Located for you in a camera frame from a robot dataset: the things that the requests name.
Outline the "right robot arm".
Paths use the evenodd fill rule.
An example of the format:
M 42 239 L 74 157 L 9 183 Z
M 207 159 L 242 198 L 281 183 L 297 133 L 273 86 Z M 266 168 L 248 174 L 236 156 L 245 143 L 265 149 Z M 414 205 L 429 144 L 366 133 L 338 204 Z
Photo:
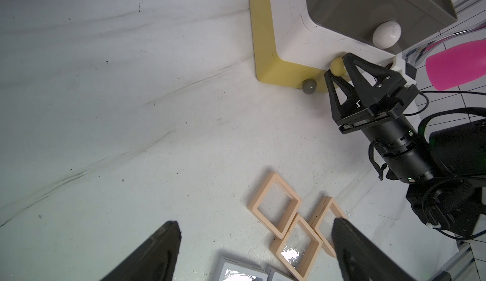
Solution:
M 332 117 L 341 133 L 367 137 L 379 179 L 408 185 L 406 199 L 423 224 L 455 240 L 476 239 L 484 235 L 476 225 L 485 215 L 485 109 L 453 109 L 477 120 L 433 133 L 426 128 L 436 114 L 413 127 L 405 110 L 420 94 L 414 74 L 404 62 L 383 67 L 352 53 L 335 58 L 324 75 Z

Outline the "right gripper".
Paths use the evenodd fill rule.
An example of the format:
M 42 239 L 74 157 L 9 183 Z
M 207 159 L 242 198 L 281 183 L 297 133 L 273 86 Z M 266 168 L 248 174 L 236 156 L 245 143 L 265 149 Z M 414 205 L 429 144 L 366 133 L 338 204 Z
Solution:
M 403 88 L 406 80 L 399 72 L 353 53 L 345 54 L 342 60 L 354 86 L 330 70 L 324 73 L 332 117 L 342 134 L 396 120 L 419 95 L 415 85 Z

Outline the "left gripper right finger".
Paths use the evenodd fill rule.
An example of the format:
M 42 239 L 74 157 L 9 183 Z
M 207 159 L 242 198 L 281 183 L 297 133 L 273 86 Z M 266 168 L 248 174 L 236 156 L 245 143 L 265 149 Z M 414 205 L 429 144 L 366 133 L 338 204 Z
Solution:
M 334 220 L 332 240 L 344 280 L 413 280 L 347 219 Z

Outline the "three-tier drawer cabinet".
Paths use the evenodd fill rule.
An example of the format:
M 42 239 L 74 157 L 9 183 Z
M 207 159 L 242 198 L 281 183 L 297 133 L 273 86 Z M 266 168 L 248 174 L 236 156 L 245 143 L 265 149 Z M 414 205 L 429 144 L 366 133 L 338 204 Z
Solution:
M 385 66 L 457 20 L 451 0 L 249 0 L 258 81 L 326 92 L 333 59 Z

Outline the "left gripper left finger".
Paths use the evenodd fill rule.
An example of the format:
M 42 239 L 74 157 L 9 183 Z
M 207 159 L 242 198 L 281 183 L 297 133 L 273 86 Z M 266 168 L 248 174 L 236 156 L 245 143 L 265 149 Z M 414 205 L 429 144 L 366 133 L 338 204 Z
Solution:
M 181 240 L 178 222 L 165 222 L 103 280 L 172 280 Z

